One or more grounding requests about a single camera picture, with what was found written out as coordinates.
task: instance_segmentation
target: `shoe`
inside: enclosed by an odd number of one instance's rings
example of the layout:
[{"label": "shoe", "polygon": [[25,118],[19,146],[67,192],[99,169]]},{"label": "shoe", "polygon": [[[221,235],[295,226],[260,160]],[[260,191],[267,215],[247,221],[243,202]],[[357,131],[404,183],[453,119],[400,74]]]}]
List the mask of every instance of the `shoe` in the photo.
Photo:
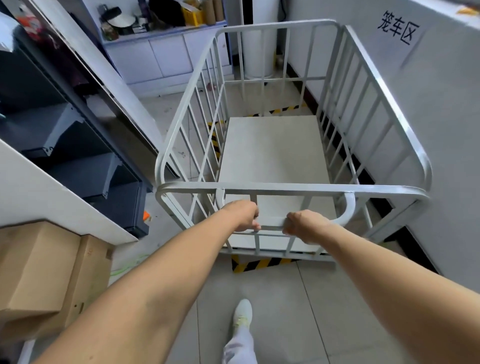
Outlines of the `shoe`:
[{"label": "shoe", "polygon": [[253,310],[252,304],[249,300],[244,298],[239,302],[235,313],[233,314],[233,328],[237,330],[239,326],[246,326],[247,329],[250,329],[250,324],[252,323]]}]

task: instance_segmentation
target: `yellow basket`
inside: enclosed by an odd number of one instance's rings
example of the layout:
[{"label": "yellow basket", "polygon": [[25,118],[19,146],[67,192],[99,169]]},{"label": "yellow basket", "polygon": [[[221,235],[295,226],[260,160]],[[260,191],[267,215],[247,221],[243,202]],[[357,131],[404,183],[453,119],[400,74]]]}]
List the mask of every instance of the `yellow basket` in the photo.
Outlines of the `yellow basket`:
[{"label": "yellow basket", "polygon": [[199,26],[205,24],[203,11],[198,9],[190,11],[184,7],[182,7],[181,11],[183,13],[183,18],[185,19],[186,25]]}]

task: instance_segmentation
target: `cardboard box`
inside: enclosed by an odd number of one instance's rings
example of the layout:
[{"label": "cardboard box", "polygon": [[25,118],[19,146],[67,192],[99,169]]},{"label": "cardboard box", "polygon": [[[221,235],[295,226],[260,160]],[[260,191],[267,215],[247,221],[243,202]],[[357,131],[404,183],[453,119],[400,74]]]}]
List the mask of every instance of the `cardboard box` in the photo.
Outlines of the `cardboard box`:
[{"label": "cardboard box", "polygon": [[112,245],[91,235],[82,236],[60,312],[10,321],[0,332],[0,342],[37,339],[64,330],[107,288],[112,253]]},{"label": "cardboard box", "polygon": [[60,311],[79,244],[47,221],[0,229],[0,321]]}]

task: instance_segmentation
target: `green cord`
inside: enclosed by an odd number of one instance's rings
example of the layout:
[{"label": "green cord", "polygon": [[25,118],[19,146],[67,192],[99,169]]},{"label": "green cord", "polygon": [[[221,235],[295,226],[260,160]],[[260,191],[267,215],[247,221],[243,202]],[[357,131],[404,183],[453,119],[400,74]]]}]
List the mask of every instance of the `green cord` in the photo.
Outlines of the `green cord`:
[{"label": "green cord", "polygon": [[123,272],[131,269],[131,268],[135,268],[137,265],[139,265],[141,263],[140,259],[148,257],[148,256],[149,256],[149,254],[144,254],[144,255],[141,255],[141,256],[137,257],[134,261],[128,263],[123,268],[111,271],[110,276],[111,277],[117,276],[117,275],[122,274]]}]

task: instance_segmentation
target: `black cable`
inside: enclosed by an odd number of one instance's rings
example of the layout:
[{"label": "black cable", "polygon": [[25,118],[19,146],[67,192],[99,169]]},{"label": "black cable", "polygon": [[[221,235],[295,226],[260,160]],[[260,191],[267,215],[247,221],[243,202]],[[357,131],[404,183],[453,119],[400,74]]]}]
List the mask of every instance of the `black cable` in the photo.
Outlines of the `black cable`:
[{"label": "black cable", "polygon": [[282,12],[283,12],[283,19],[280,21],[284,22],[287,18],[287,12],[285,11],[285,7],[283,6],[283,0],[280,0],[280,6],[282,7]]}]

